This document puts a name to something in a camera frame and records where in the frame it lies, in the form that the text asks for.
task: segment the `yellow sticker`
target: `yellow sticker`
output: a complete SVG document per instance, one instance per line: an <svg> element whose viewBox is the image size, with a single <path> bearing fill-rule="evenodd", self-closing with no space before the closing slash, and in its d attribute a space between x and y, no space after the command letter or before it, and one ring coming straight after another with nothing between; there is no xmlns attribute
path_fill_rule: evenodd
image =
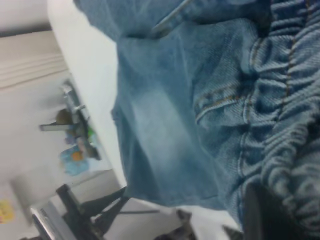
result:
<svg viewBox="0 0 320 240"><path fill-rule="evenodd" d="M15 211L7 200L0 200L0 224L6 224L15 219Z"/></svg>

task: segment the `beige curtain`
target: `beige curtain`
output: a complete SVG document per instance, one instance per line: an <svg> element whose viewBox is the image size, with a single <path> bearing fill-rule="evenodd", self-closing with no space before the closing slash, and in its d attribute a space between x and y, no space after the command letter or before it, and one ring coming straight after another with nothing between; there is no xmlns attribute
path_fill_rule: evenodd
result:
<svg viewBox="0 0 320 240"><path fill-rule="evenodd" d="M67 69L52 31L0 38L0 89Z"/></svg>

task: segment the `jeans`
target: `jeans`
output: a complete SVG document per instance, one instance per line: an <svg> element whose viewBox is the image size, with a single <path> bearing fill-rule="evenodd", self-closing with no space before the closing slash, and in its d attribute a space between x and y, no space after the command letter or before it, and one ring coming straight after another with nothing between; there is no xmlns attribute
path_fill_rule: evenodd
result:
<svg viewBox="0 0 320 240"><path fill-rule="evenodd" d="M117 42L127 194L227 209L249 183L320 232L320 2L76 0Z"/></svg>

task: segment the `jeans seam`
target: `jeans seam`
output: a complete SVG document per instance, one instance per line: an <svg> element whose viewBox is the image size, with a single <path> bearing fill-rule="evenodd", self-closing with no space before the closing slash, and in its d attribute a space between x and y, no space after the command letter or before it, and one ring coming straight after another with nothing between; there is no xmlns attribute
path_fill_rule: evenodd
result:
<svg viewBox="0 0 320 240"><path fill-rule="evenodd" d="M194 0L183 0L177 7L175 7L169 14L167 14L159 23L157 23L153 28L152 32L156 31L159 28L162 28L167 22L169 22L172 18L177 16L182 9L186 8L191 2Z"/></svg>
<svg viewBox="0 0 320 240"><path fill-rule="evenodd" d="M242 222L243 220L243 202L244 202L244 179L245 179L245 175L242 171L243 169L243 164L244 164L244 145L245 145L245 142L247 140L249 136L249 131L246 131L242 134L241 136L241 139L240 139L240 153L239 153L239 157L238 157L238 164L237 164L237 173L240 177L240 179L242 179L241 183L240 183L240 189L238 191L238 194L237 194L237 202L239 203L239 208L238 208L238 211L237 211L237 214L238 214L238 217L240 219L240 221Z"/></svg>
<svg viewBox="0 0 320 240"><path fill-rule="evenodd" d="M304 4L305 4L305 9L306 9L306 12L307 12L307 16L306 16L306 21L305 21L304 27L302 29L304 29L306 27L307 22L309 20L309 16L310 16L310 9L309 9L310 8L310 2L309 2L309 0L304 0ZM287 69L287 72L286 72L286 79L285 79L285 95L283 96L282 101L281 101L281 108L280 108L279 114L277 115L276 124L280 120L281 114L284 111L286 98L289 96L289 93L290 93L290 83L289 83L289 81L292 78L292 76L290 74L290 70L294 66L293 63L292 63L293 55L294 55L294 47L296 45L297 35L299 34L299 32L297 34L295 34L293 36L293 39L292 39L292 45L291 45L291 49L290 49L289 56L288 56L288 60L289 60L288 69Z"/></svg>
<svg viewBox="0 0 320 240"><path fill-rule="evenodd" d="M251 106L252 106L252 96L253 96L253 90L250 92L249 94L249 99L248 99L248 103L247 103L247 107L246 107L246 111L245 111L245 118L246 118L246 122L248 124L250 124L250 112L251 112Z"/></svg>
<svg viewBox="0 0 320 240"><path fill-rule="evenodd" d="M213 91L211 91L211 92L205 93L205 94L203 94L201 97L199 97L199 99L198 99L197 101L195 101L195 104L193 105L193 107L198 106L199 103L200 103L203 99L206 99L207 97L210 97L210 96L212 96L213 94L216 94L216 93L218 93L218 92L220 92L220 91L223 91L223 90L233 89L233 88L236 88L237 86L239 86L239 84L232 84L232 85L225 86L225 87L222 87L222 88L213 90Z"/></svg>
<svg viewBox="0 0 320 240"><path fill-rule="evenodd" d="M210 108L212 108L212 107L215 107L215 106L217 106L217 105L219 105L219 104L223 104L223 103L225 103L225 102L227 102L227 101L230 101L230 100L236 100L236 101L238 101L238 100L240 100L241 98L242 98L242 97L240 97L240 96L231 95L231 96L227 96L227 97L225 97L225 98L223 98L223 99L221 99L221 100L215 101L214 103L210 104L209 106L206 106L206 107L204 107L204 108L201 109L201 111L195 116L195 122L197 123L197 122L199 121L199 119L203 116L203 113L204 113L205 111L207 111L208 109L210 109Z"/></svg>
<svg viewBox="0 0 320 240"><path fill-rule="evenodd" d="M253 53L252 53L252 61L251 62L251 68L255 69L255 64L256 64L256 59L257 59L257 55L258 55L258 50L261 47L262 42L264 41L263 38L259 38L256 44L256 47L253 49Z"/></svg>

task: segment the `colorful object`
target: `colorful object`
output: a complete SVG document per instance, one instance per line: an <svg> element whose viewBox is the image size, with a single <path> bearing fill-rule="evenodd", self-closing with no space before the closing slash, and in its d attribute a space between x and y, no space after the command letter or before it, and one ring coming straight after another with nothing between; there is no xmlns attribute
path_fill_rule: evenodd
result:
<svg viewBox="0 0 320 240"><path fill-rule="evenodd" d="M83 157L78 146L73 146L60 154L65 173L70 176L79 175L89 170L89 163Z"/></svg>
<svg viewBox="0 0 320 240"><path fill-rule="evenodd" d="M6 224L15 219L15 211L8 200L0 200L0 224Z"/></svg>
<svg viewBox="0 0 320 240"><path fill-rule="evenodd" d="M92 147L96 147L96 144L95 144L95 141L96 141L96 133L95 131L89 126L89 129L88 129L88 141L89 141L89 144L92 146Z"/></svg>
<svg viewBox="0 0 320 240"><path fill-rule="evenodd" d="M75 145L76 144L76 138L68 133L67 131L65 132L66 138L64 139L64 142L68 145Z"/></svg>

